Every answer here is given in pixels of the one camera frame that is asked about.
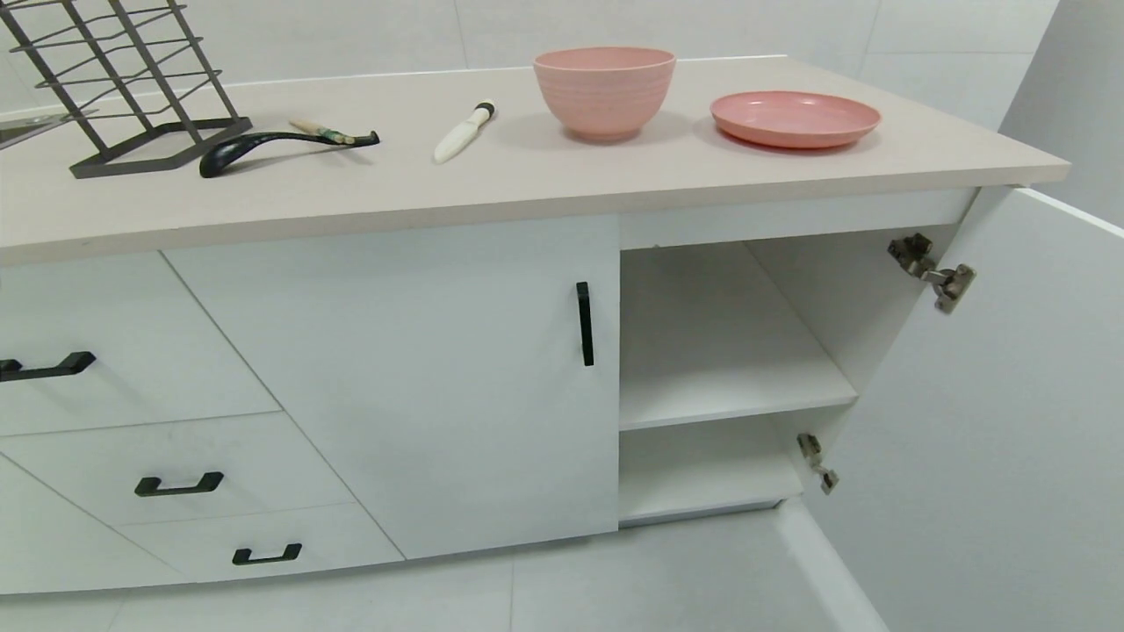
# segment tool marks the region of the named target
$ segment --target pink plate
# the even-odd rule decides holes
[[[854,143],[878,127],[874,108],[812,92],[741,92],[710,103],[718,128],[743,141],[790,150]]]

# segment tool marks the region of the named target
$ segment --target bowl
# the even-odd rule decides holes
[[[858,142],[882,116],[859,101],[772,90],[727,94],[710,103],[718,128],[742,141],[789,150],[825,150]]]
[[[551,114],[590,141],[638,134],[660,111],[674,67],[676,56],[667,51],[627,46],[554,51],[535,58]]]

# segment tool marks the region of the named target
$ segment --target open cabinet door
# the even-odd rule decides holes
[[[894,632],[1120,630],[1124,231],[981,192],[806,503]]]

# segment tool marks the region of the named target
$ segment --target black ladle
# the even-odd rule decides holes
[[[269,143],[270,141],[280,141],[282,138],[289,138],[292,141],[308,141],[309,143],[320,143],[321,145],[332,145],[334,147],[347,148],[347,147],[368,147],[370,145],[379,144],[379,135],[371,130],[371,134],[366,136],[356,136],[354,143],[342,144],[335,141],[329,141],[324,136],[314,136],[311,134],[297,134],[294,132],[259,132],[255,134],[243,134],[242,136],[235,136],[228,141],[223,141],[218,145],[211,147],[209,152],[203,154],[203,157],[199,159],[199,175],[203,178],[215,178],[223,173],[230,163],[241,159],[242,156],[250,153],[251,150],[261,145],[262,143]]]

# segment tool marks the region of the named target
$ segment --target black metal rack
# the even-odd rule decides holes
[[[78,10],[80,0],[0,0],[0,20],[8,27],[16,42],[19,44],[12,48],[12,53],[25,53],[35,65],[43,81],[36,88],[51,89],[55,97],[66,108],[67,117],[74,120],[82,132],[90,138],[98,153],[72,165],[71,173],[75,178],[97,178],[101,175],[119,175],[126,173],[144,173],[149,171],[165,171],[182,166],[205,154],[214,145],[237,136],[250,129],[252,124],[248,118],[239,117],[234,109],[226,91],[218,81],[218,75],[223,72],[211,67],[210,62],[203,55],[199,43],[201,37],[197,37],[188,26],[188,20],[183,17],[185,4],[180,4],[175,0],[166,0],[166,3],[147,8],[126,9],[121,0],[81,0],[83,7],[100,4],[106,12],[98,16],[84,18]],[[20,26],[16,12],[19,10],[48,10],[55,7],[65,12],[70,26],[47,33],[31,39]],[[162,38],[146,42],[142,35],[142,27],[157,20],[173,18],[179,25],[182,37]],[[117,20],[120,29],[114,28],[109,35],[96,36],[91,27],[98,22]],[[44,52],[48,48],[63,46],[87,46],[90,56],[76,64],[55,72],[44,58]],[[152,46],[171,46],[166,53],[156,56]],[[135,51],[143,62],[144,67],[137,72],[121,74],[117,71],[112,57],[121,51]],[[164,73],[161,64],[169,62],[181,53],[192,52],[199,62],[199,70],[176,73]],[[70,79],[73,73],[90,64],[97,63],[101,67],[102,75],[93,79]],[[178,94],[173,89],[170,79],[178,78],[201,78],[190,88],[181,90]],[[140,107],[137,98],[129,90],[129,87],[138,82],[154,82],[160,92],[167,99],[167,105],[158,109],[145,110]],[[89,84],[107,84],[93,98],[79,103],[67,88]],[[210,85],[215,94],[223,101],[228,117],[192,120],[188,116],[183,100],[200,89]],[[91,108],[98,101],[120,96],[125,105],[130,110],[125,114],[93,114]],[[152,117],[163,115],[171,110],[178,120],[154,125]],[[140,132],[115,145],[107,145],[91,124],[92,120],[105,118],[135,118]],[[200,130],[219,129],[209,136],[203,136]],[[165,134],[183,132],[190,137],[190,146],[180,152],[160,159],[118,161],[129,152],[145,145],[146,143]]]

